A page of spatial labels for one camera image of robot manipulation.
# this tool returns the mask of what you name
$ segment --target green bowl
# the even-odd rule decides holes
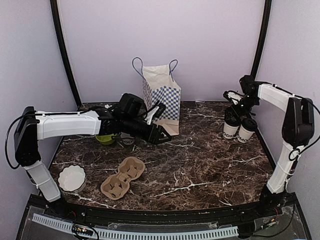
[[[99,143],[101,143],[102,145],[110,145],[113,144],[116,139],[115,139],[116,135],[115,134],[110,134],[110,135],[103,135],[103,136],[98,136],[95,135],[95,138],[99,141]]]

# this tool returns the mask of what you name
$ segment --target bag handle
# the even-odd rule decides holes
[[[141,73],[136,69],[136,67],[135,67],[135,60],[136,59],[139,59],[140,60],[140,62],[141,62]],[[143,66],[144,66],[144,63],[142,62],[142,59],[140,58],[140,57],[135,57],[133,60],[132,60],[132,67],[133,67],[133,69],[144,79],[144,80],[146,80],[145,79],[145,77],[144,77],[144,75],[143,75],[143,72],[142,72],[142,68],[143,68]]]
[[[173,63],[173,62],[176,62],[176,64],[174,65],[174,67],[171,69],[171,64]],[[172,81],[174,81],[174,78],[173,78],[173,76],[172,76],[172,73],[173,73],[173,71],[175,70],[175,68],[176,68],[176,66],[178,65],[178,60],[177,59],[175,59],[175,60],[172,60],[170,63],[169,63],[169,70],[170,70],[170,75],[171,75],[171,77],[172,77]]]

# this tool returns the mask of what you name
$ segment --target white bowl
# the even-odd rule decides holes
[[[79,165],[65,167],[59,174],[60,188],[65,192],[79,193],[86,186],[86,172]]]

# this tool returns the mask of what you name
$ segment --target cardboard cup holder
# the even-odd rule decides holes
[[[146,169],[143,161],[129,156],[118,167],[118,173],[109,176],[101,184],[101,192],[111,200],[122,198],[130,188],[130,182],[136,180]]]

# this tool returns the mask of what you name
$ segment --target black cup lid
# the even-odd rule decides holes
[[[241,122],[241,125],[243,126],[244,129],[246,129],[250,132],[254,132],[258,128],[257,122],[255,120],[253,120],[252,118],[243,119]]]
[[[236,120],[234,117],[224,116],[224,121],[231,127],[239,127],[241,124],[241,122],[239,120]]]

